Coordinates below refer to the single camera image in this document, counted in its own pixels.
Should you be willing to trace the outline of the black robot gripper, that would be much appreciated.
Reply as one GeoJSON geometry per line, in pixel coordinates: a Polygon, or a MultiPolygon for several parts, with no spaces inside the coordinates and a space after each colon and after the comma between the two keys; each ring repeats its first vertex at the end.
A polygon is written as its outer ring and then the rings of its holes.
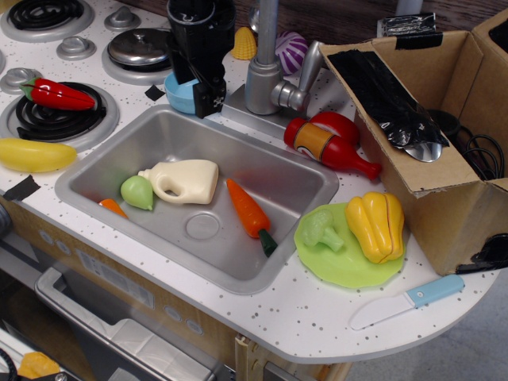
{"type": "Polygon", "coordinates": [[[226,96],[226,53],[233,49],[236,7],[232,1],[169,1],[168,43],[177,81],[192,79],[194,111],[199,118],[221,112],[226,96]]]}

